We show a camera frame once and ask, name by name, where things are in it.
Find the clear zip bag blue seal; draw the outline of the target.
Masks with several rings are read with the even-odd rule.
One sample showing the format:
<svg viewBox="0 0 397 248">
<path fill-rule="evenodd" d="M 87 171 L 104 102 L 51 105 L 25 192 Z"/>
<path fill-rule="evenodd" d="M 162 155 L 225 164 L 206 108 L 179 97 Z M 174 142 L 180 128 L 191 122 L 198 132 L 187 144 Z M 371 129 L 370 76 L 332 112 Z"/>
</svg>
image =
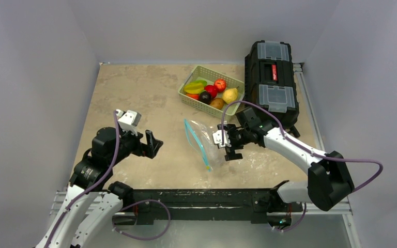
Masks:
<svg viewBox="0 0 397 248">
<path fill-rule="evenodd" d="M 184 128 L 188 143 L 198 153 L 205 167 L 210 166 L 212 171 L 214 167 L 225 163 L 225 150 L 219 149 L 213 143 L 212 134 L 217 131 L 215 127 L 184 119 Z"/>
</svg>

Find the brown fake potato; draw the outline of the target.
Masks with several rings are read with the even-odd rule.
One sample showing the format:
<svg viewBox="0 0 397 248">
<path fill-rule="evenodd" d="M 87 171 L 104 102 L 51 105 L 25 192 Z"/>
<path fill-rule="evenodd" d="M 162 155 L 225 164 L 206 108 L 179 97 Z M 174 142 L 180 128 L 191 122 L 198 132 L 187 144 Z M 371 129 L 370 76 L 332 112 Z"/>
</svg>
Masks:
<svg viewBox="0 0 397 248">
<path fill-rule="evenodd" d="M 218 110 L 221 110 L 221 109 L 223 109 L 223 107 L 224 107 L 224 105 L 225 105 L 225 102 L 224 102 L 224 100 L 221 99 L 221 98 L 214 98 L 214 99 L 210 102 L 209 105 L 210 105 L 211 107 L 214 107 L 214 108 L 218 109 Z"/>
</svg>

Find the yellow fake lemon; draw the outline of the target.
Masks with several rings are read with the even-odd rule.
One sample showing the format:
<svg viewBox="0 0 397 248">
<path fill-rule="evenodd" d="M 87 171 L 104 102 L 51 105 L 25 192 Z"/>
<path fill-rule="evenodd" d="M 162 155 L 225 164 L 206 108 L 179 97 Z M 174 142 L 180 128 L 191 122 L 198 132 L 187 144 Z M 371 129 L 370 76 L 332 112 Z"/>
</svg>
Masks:
<svg viewBox="0 0 397 248">
<path fill-rule="evenodd" d="M 237 100 L 238 88 L 229 88 L 223 92 L 222 99 L 226 104 L 230 104 Z"/>
</svg>

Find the dark purple fake fruit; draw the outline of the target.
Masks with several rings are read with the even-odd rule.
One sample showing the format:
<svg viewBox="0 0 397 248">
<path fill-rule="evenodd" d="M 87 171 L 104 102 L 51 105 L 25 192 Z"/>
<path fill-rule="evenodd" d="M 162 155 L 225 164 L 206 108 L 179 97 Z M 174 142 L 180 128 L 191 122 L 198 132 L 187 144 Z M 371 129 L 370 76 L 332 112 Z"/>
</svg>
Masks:
<svg viewBox="0 0 397 248">
<path fill-rule="evenodd" d="M 199 94 L 198 100 L 202 103 L 210 104 L 212 102 L 212 95 L 207 91 L 203 91 Z"/>
</svg>

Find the red fake apple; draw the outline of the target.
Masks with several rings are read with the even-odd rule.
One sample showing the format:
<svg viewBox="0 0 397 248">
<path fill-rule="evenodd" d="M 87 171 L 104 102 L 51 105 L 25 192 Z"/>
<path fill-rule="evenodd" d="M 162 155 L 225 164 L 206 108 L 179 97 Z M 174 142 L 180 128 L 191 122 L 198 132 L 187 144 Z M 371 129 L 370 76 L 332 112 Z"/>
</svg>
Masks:
<svg viewBox="0 0 397 248">
<path fill-rule="evenodd" d="M 205 91 L 211 95 L 211 98 L 214 99 L 218 94 L 218 89 L 214 85 L 207 85 L 204 87 Z"/>
</svg>

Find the red orange fake tomato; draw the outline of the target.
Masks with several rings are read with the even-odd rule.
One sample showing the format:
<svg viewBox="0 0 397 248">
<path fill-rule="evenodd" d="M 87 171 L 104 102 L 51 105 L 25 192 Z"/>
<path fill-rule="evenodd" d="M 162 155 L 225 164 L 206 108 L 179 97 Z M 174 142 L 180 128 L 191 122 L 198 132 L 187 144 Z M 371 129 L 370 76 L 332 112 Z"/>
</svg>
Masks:
<svg viewBox="0 0 397 248">
<path fill-rule="evenodd" d="M 186 93 L 186 96 L 195 100 L 199 100 L 200 99 L 200 95 L 199 94 L 188 94 Z"/>
</svg>

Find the green yellow fake mango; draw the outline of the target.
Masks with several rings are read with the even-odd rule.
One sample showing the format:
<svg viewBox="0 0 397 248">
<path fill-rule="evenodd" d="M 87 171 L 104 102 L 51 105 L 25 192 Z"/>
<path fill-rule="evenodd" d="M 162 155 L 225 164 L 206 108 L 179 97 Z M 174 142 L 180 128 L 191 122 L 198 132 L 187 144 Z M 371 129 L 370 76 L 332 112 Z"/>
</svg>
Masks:
<svg viewBox="0 0 397 248">
<path fill-rule="evenodd" d="M 184 86 L 184 92 L 188 94 L 200 94 L 204 90 L 201 83 L 191 82 Z"/>
</svg>

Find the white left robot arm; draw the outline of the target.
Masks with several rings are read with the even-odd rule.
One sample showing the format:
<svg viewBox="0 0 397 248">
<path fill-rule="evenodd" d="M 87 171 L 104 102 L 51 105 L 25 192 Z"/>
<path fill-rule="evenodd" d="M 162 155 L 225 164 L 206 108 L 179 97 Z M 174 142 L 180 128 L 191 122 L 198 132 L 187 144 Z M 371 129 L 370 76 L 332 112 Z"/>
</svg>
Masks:
<svg viewBox="0 0 397 248">
<path fill-rule="evenodd" d="M 150 199 L 137 201 L 130 186 L 114 182 L 104 190 L 113 176 L 113 167 L 133 154 L 153 159 L 163 141 L 145 134 L 107 127 L 97 131 L 91 148 L 75 166 L 65 199 L 51 226 L 37 247 L 83 247 L 100 228 L 120 211 L 138 213 L 138 206 Z"/>
</svg>

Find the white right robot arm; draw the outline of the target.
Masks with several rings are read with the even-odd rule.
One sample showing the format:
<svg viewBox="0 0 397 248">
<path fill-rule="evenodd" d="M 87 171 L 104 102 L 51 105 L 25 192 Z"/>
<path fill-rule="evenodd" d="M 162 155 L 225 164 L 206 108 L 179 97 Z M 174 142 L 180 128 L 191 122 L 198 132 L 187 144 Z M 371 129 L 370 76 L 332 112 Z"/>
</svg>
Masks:
<svg viewBox="0 0 397 248">
<path fill-rule="evenodd" d="M 214 144 L 225 149 L 227 161 L 242 159 L 236 151 L 254 143 L 282 155 L 307 175 L 306 181 L 284 181 L 272 188 L 269 197 L 272 208 L 282 210 L 289 203 L 300 202 L 328 211 L 354 191 L 340 153 L 326 153 L 294 139 L 276 121 L 261 120 L 250 107 L 236 116 L 240 126 L 219 124 L 212 135 Z"/>
</svg>

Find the black toolbox clear lids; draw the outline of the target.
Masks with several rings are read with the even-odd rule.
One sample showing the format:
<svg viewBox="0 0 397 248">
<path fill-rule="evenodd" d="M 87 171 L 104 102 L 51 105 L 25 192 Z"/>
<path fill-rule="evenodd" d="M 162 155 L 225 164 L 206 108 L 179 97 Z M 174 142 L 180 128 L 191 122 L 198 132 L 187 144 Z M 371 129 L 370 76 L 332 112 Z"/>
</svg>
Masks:
<svg viewBox="0 0 397 248">
<path fill-rule="evenodd" d="M 299 116 L 297 86 L 291 45 L 285 42 L 257 41 L 245 57 L 244 100 L 261 106 L 295 137 Z"/>
</svg>

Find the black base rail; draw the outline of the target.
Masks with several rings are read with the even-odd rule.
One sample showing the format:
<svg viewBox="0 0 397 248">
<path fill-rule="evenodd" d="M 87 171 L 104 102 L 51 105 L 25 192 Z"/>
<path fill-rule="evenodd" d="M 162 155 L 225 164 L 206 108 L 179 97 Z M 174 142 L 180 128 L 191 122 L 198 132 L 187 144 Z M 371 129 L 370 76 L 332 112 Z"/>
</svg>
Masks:
<svg viewBox="0 0 397 248">
<path fill-rule="evenodd" d="M 125 212 L 138 225 L 155 220 L 249 221 L 288 227 L 291 214 L 302 212 L 298 203 L 284 203 L 277 189 L 133 189 L 110 185 L 123 201 Z"/>
</svg>

